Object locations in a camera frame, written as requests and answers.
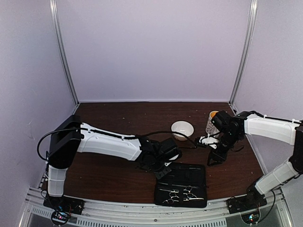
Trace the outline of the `silver thinning scissors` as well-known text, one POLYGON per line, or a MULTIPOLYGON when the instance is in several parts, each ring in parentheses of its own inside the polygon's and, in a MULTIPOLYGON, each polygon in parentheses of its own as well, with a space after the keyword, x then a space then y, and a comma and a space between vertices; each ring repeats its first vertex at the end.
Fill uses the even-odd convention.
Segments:
POLYGON ((175 189, 172 189, 172 190, 169 190, 169 189, 162 189, 160 188, 159 189, 160 191, 163 191, 163 192, 168 192, 169 193, 169 198, 164 200, 162 203, 166 203, 166 204, 173 204, 175 202, 179 202, 179 196, 178 196, 178 193, 179 193, 179 190, 175 190, 175 189))

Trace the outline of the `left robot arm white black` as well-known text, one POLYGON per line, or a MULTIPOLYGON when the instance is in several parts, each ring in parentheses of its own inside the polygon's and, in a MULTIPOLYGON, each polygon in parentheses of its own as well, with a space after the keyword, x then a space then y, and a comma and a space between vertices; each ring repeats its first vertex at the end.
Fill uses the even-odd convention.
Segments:
POLYGON ((151 140, 147 135, 123 135, 95 128, 71 115, 57 129, 49 133, 50 147, 47 161, 47 193, 58 210, 68 206, 63 196, 66 172, 76 153, 96 153, 115 156, 139 163, 152 171, 157 179, 168 174, 169 165, 182 156, 172 138, 151 140))

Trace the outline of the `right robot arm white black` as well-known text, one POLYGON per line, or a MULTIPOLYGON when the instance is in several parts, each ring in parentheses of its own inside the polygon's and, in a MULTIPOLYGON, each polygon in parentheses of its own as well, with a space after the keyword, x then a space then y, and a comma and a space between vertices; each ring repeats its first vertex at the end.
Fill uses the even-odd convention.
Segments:
POLYGON ((209 153, 208 166, 225 162, 228 152, 244 137, 253 142, 259 160, 268 162, 272 156, 272 163, 277 164, 247 189, 242 202, 246 208, 254 208, 265 194, 303 174, 302 121, 269 117, 256 111, 243 111, 234 116, 219 111, 211 123, 221 137, 209 153))

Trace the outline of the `black hair clip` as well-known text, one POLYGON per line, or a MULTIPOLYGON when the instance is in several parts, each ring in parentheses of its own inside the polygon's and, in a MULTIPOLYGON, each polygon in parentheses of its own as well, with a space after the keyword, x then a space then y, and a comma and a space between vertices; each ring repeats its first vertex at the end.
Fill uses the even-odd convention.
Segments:
POLYGON ((182 170, 182 171, 199 171, 199 170, 201 170, 201 168, 199 168, 199 167, 192 167, 192 166, 181 166, 179 168, 179 170, 182 170))

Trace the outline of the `black tool case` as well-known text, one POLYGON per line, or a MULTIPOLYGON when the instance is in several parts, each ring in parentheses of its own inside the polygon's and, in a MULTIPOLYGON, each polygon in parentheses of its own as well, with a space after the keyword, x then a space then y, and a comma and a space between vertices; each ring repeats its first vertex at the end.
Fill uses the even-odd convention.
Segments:
POLYGON ((154 204, 159 206, 183 207, 183 208, 205 208, 207 206, 206 169, 204 165, 172 163, 171 172, 157 180, 154 190, 154 204), (199 171, 182 171, 181 166, 199 167, 199 171), (203 197, 203 201, 183 201, 183 189, 187 186, 193 187, 193 193, 197 197, 203 197), (169 198, 168 192, 159 189, 179 190, 179 202, 173 204, 162 203, 169 198))

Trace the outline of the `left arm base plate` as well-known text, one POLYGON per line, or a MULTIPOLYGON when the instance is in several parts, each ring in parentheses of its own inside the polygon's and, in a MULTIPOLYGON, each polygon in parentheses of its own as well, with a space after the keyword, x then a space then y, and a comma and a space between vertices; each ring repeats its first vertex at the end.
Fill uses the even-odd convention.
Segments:
POLYGON ((64 211, 66 213, 81 215, 85 201, 71 197, 47 197, 43 205, 53 210, 64 211))

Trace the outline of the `silver straight hair scissors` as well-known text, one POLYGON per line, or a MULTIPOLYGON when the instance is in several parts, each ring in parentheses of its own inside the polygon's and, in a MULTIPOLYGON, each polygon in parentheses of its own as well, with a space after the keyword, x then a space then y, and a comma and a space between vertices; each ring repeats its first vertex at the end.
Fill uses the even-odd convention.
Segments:
POLYGON ((203 197, 197 197, 193 193, 193 187, 192 186, 187 186, 183 189, 183 201, 203 201, 203 197))

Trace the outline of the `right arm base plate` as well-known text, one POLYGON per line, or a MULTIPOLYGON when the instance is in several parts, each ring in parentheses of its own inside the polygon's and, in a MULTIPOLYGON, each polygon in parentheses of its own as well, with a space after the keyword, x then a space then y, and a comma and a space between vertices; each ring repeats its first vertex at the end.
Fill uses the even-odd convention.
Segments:
POLYGON ((231 197, 227 201, 227 208, 230 214, 245 212, 248 210, 255 210, 259 207, 267 205, 267 200, 264 198, 256 201, 249 200, 247 195, 240 197, 231 197))

